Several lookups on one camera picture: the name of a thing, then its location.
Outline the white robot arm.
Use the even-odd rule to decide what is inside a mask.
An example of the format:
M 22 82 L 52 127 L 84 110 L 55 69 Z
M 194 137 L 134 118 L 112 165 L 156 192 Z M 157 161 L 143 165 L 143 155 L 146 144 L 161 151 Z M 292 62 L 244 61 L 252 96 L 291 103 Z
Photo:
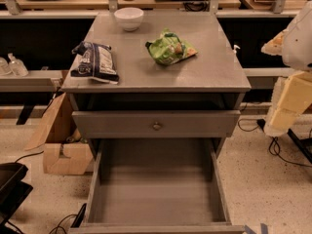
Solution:
M 312 104 L 312 1 L 308 1 L 286 29 L 261 48 L 264 54 L 281 56 L 284 65 L 295 69 L 274 85 L 264 132 L 271 137 L 285 134 Z

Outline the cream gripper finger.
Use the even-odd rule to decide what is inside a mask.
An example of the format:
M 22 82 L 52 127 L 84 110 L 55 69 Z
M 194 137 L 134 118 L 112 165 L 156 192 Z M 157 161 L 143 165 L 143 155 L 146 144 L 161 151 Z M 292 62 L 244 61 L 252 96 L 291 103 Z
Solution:
M 264 132 L 270 137 L 285 134 L 312 104 L 312 73 L 298 71 L 275 83 Z
M 285 30 L 279 32 L 275 37 L 261 47 L 261 51 L 269 56 L 280 56 L 283 50 L 285 33 Z

